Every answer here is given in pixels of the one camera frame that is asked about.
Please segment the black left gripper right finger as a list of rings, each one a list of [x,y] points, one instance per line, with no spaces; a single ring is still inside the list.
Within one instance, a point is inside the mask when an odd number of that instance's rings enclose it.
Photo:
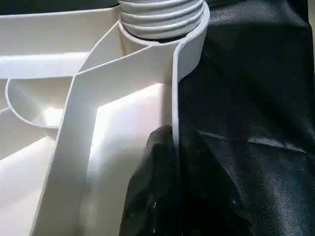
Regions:
[[[185,236],[253,236],[250,216],[229,174],[201,135],[179,129]]]

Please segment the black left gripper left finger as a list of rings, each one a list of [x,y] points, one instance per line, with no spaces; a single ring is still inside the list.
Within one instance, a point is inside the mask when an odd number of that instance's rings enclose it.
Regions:
[[[119,234],[181,234],[179,160],[170,125],[156,129],[148,137],[145,153],[128,183]]]

